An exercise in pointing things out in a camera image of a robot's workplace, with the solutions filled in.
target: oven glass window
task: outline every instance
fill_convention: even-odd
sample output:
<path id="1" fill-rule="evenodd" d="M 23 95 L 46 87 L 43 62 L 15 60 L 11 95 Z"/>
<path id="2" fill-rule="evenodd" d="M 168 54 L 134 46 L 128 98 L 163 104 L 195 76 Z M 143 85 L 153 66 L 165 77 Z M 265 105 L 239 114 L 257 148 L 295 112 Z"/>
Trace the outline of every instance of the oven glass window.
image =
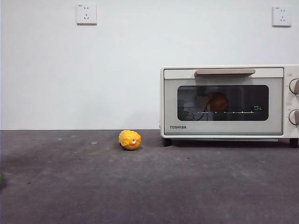
<path id="1" fill-rule="evenodd" d="M 182 121 L 261 121 L 268 119 L 268 115 L 269 88 L 266 85 L 178 88 L 178 119 Z"/>

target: oven door handle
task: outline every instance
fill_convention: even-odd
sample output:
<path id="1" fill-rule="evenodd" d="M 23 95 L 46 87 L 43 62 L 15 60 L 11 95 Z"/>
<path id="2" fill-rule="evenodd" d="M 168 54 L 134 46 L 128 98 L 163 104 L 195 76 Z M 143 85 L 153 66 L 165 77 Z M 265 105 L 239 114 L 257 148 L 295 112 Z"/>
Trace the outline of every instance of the oven door handle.
<path id="1" fill-rule="evenodd" d="M 233 76 L 250 76 L 256 72 L 255 69 L 198 69 L 195 72 L 196 76 L 206 75 L 233 75 Z"/>

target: oven feet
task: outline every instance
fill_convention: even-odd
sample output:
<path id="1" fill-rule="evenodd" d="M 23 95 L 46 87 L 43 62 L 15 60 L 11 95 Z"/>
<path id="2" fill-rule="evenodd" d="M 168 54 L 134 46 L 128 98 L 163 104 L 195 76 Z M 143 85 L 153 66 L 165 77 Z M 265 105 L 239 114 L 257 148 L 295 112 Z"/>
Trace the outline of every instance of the oven feet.
<path id="1" fill-rule="evenodd" d="M 290 147 L 297 148 L 298 147 L 298 139 L 290 139 Z"/>
<path id="2" fill-rule="evenodd" d="M 171 146 L 171 145 L 172 145 L 171 139 L 163 138 L 163 146 L 164 147 L 168 147 L 168 146 Z"/>

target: oven door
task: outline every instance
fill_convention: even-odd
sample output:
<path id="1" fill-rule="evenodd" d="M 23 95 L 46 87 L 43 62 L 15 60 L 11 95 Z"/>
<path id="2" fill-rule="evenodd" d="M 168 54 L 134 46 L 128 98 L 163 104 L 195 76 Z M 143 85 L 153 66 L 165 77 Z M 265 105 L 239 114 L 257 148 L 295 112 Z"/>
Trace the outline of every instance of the oven door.
<path id="1" fill-rule="evenodd" d="M 283 69 L 164 70 L 165 135 L 282 135 Z"/>

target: toshiba logo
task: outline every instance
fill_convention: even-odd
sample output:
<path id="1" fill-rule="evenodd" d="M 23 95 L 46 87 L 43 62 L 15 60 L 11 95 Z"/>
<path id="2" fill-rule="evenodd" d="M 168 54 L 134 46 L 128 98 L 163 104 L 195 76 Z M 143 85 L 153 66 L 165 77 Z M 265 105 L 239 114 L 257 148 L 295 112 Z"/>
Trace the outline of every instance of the toshiba logo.
<path id="1" fill-rule="evenodd" d="M 169 126 L 170 129 L 187 129 L 186 126 Z"/>

